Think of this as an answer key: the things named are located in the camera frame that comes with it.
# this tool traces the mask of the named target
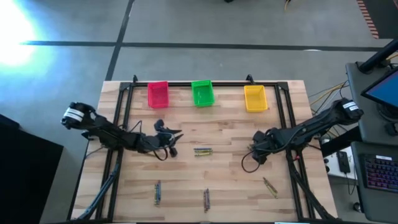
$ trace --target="concrete floor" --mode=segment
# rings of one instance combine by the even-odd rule
[[[18,121],[27,132],[67,148],[42,223],[66,219],[87,145],[80,131],[66,130],[60,119],[71,101],[97,105],[114,47],[17,43],[116,42],[128,2],[0,3],[0,25],[5,27],[0,36],[0,113]],[[136,0],[124,42],[334,46],[343,47],[341,51],[122,47],[112,80],[131,80],[133,75],[140,80],[242,80],[250,73],[257,80],[305,80],[311,95],[345,81],[345,63],[366,60],[374,53],[344,47],[382,47],[389,42],[373,39],[356,0],[295,0],[286,12],[283,6],[282,0],[231,4]],[[16,25],[3,22],[10,19]],[[350,97],[347,89],[343,94]],[[333,181],[331,186],[339,217],[365,222],[364,215],[348,206],[358,199],[345,195],[347,186]]]

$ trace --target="cable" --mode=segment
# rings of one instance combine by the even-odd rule
[[[326,97],[326,99],[323,101],[323,103],[321,104],[321,106],[316,110],[315,114],[318,113],[319,109],[325,104],[326,100],[329,99],[330,95],[334,92],[335,90],[331,91],[328,95],[328,97]]]
[[[337,84],[337,85],[335,85],[335,86],[332,86],[332,87],[329,87],[329,88],[326,88],[326,89],[324,89],[324,90],[321,90],[321,91],[319,91],[318,93],[314,93],[314,94],[312,94],[311,96],[309,96],[309,97],[313,97],[313,96],[316,96],[316,95],[318,95],[319,93],[322,93],[322,92],[324,92],[324,91],[327,91],[327,90],[330,90],[330,89],[332,89],[332,88],[335,88],[335,87],[337,87],[337,86],[340,86],[341,84],[343,84],[344,82],[342,82],[342,83],[340,83],[340,84]]]
[[[313,105],[314,103],[320,101],[320,100],[321,100],[324,96],[326,96],[328,93],[331,93],[331,92],[333,92],[333,91],[335,91],[335,90],[338,90],[341,86],[342,86],[342,84],[341,84],[341,85],[338,85],[338,86],[336,86],[336,87],[334,87],[334,88],[331,88],[331,89],[328,90],[326,93],[322,94],[322,96],[320,96],[320,97],[319,97],[318,99],[316,99],[314,102],[312,102],[310,105]]]
[[[340,133],[337,131],[337,129],[333,126],[332,127],[333,128],[333,130],[335,130],[336,132],[337,132],[337,134],[340,136]]]
[[[166,153],[166,156],[164,157],[164,159],[161,159],[161,158],[157,155],[156,151],[154,151],[154,154],[155,154],[156,158],[157,158],[158,160],[160,160],[160,161],[165,161],[165,160],[168,158],[168,156],[169,156],[169,154],[168,154],[166,148],[163,148],[163,150],[164,150],[164,152]]]
[[[396,55],[394,55],[394,56],[390,56],[390,57],[388,57],[386,60],[391,60],[391,59],[396,58],[396,57],[398,57],[398,54],[396,54]]]
[[[88,153],[88,154],[86,155],[85,159],[87,159],[87,157],[88,157],[89,155],[91,155],[92,153],[94,153],[94,152],[98,152],[99,150],[101,150],[101,149],[103,149],[103,148],[105,148],[105,146],[101,146],[101,147],[99,147],[99,148],[95,149],[94,151],[92,151],[92,152]]]
[[[290,0],[286,0],[285,7],[284,7],[284,11],[286,11],[286,8],[287,8],[287,5],[289,4],[289,1],[290,1]]]
[[[337,124],[337,126],[339,126],[341,129],[343,129],[344,131],[348,131],[346,128],[344,128],[342,125]]]
[[[307,145],[310,146],[310,147],[313,147],[314,149],[319,149],[319,150],[321,150],[321,148],[316,147],[316,146],[313,146],[313,145],[311,145],[311,144],[307,144]]]
[[[244,166],[243,166],[243,160],[244,160],[244,158],[246,158],[248,155],[250,155],[250,153],[253,153],[254,151],[250,151],[249,153],[247,153],[246,155],[244,155],[243,156],[243,158],[242,158],[242,161],[241,161],[241,166],[242,166],[242,169],[245,171],[245,172],[247,172],[247,173],[253,173],[253,172],[255,172],[255,171],[257,171],[259,168],[260,168],[260,163],[258,163],[258,165],[257,165],[257,167],[254,169],[254,170],[250,170],[250,171],[248,171],[247,169],[245,169],[244,168]]]
[[[256,149],[256,150],[257,150],[257,151],[264,151],[264,152],[279,152],[279,151],[285,149],[285,148],[293,141],[293,139],[294,139],[294,137],[296,136],[296,134],[299,133],[301,130],[302,130],[302,128],[299,128],[296,132],[294,132],[293,135],[292,135],[292,137],[290,137],[290,139],[289,139],[282,147],[280,147],[280,148],[277,148],[277,149],[274,149],[274,150],[266,150],[266,149]],[[242,169],[243,169],[245,172],[247,172],[247,173],[255,172],[255,171],[258,170],[258,168],[260,167],[260,163],[259,163],[258,166],[257,166],[254,170],[248,171],[248,170],[246,170],[246,169],[244,168],[244,166],[243,166],[243,161],[244,161],[244,159],[245,159],[248,155],[250,155],[250,153],[254,153],[254,150],[252,150],[252,151],[250,151],[249,153],[247,153],[246,155],[244,155],[243,158],[242,158],[242,161],[241,161]]]
[[[355,172],[355,170],[354,170],[355,184],[354,184],[353,189],[352,189],[351,191],[349,191],[349,178],[348,178],[348,176],[347,176],[347,173],[345,173],[345,175],[346,175],[346,178],[347,178],[348,194],[349,194],[349,195],[352,195],[352,194],[354,193],[355,185],[356,185],[356,172]]]
[[[139,133],[141,134],[141,133],[142,133],[142,132],[141,132],[141,129],[142,129],[142,120],[139,120],[139,121],[137,122],[137,124],[129,131],[129,133],[131,133],[132,130],[134,130],[134,128],[136,128],[138,124],[141,124],[141,125],[139,126]]]
[[[348,82],[348,80],[344,82],[344,84],[341,86],[341,88],[340,88],[340,90],[339,90],[341,99],[343,99],[343,95],[341,94],[341,90],[342,90],[343,88],[346,88],[347,86],[349,86],[349,84],[348,84],[347,86],[344,86],[344,85],[346,84],[346,82]]]
[[[335,94],[334,94],[322,107],[319,107],[318,111],[322,111],[322,109],[324,109],[325,107],[327,107],[327,106],[329,105],[330,101],[332,101],[332,100],[335,98],[335,96],[337,95],[337,93],[338,93],[338,92],[335,92]]]

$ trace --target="rgb keyboard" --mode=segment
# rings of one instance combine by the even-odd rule
[[[374,155],[366,155],[363,160],[367,187],[398,192],[398,161],[378,159]]]

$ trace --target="computer screen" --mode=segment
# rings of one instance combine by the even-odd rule
[[[362,95],[378,103],[398,108],[398,69],[373,83]]]

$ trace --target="floor stripe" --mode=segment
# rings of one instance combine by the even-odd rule
[[[122,43],[122,47],[156,49],[239,49],[239,50],[321,50],[343,52],[377,52],[382,47],[330,47],[305,45],[249,45],[249,44],[171,44],[171,43]]]
[[[123,38],[126,33],[127,25],[129,24],[130,13],[131,13],[133,3],[134,3],[134,0],[129,0],[129,3],[127,4],[126,12],[124,13],[124,17],[123,17],[122,26],[120,27],[118,40],[117,40],[116,46],[113,50],[113,54],[112,54],[111,62],[108,67],[108,71],[106,72],[105,81],[112,80],[114,69],[116,67],[116,62],[118,61],[120,49],[122,46]]]
[[[82,47],[113,47],[116,42],[89,42],[89,41],[42,41],[30,40],[22,42],[21,45],[39,46],[82,46]]]

